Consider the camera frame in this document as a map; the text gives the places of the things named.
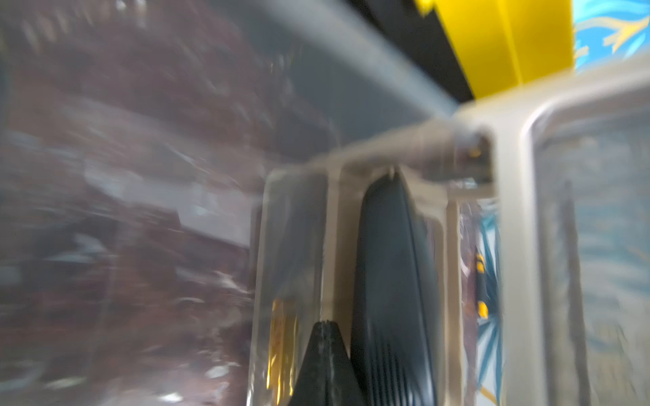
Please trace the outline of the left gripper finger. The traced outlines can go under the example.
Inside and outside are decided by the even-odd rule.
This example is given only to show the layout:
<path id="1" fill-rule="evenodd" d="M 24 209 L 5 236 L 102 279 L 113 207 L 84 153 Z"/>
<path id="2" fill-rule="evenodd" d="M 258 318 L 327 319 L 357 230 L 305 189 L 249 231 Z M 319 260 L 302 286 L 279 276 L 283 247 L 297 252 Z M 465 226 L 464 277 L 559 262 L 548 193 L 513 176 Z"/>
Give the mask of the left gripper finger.
<path id="1" fill-rule="evenodd" d="M 334 321 L 314 324 L 290 405 L 364 405 L 353 365 Z"/>

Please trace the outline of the beige drawer organizer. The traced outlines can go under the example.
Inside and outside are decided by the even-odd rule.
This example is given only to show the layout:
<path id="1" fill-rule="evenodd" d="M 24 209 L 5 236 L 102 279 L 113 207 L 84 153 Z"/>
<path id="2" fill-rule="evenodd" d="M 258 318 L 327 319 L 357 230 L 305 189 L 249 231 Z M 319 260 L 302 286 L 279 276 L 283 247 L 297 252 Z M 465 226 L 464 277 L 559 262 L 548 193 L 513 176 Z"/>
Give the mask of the beige drawer organizer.
<path id="1" fill-rule="evenodd" d="M 437 273 L 438 403 L 649 402 L 649 56 L 559 74 L 318 160 L 355 278 L 362 200 L 403 176 Z"/>

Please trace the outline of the yellow black toolbox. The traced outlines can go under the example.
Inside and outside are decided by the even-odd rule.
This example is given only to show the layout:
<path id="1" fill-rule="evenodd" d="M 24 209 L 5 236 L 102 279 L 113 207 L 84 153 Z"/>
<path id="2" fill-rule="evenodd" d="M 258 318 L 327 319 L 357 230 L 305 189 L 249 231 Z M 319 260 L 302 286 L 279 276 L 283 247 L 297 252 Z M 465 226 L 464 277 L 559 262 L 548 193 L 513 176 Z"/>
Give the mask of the yellow black toolbox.
<path id="1" fill-rule="evenodd" d="M 573 65 L 569 1 L 352 1 L 350 6 L 461 103 Z"/>

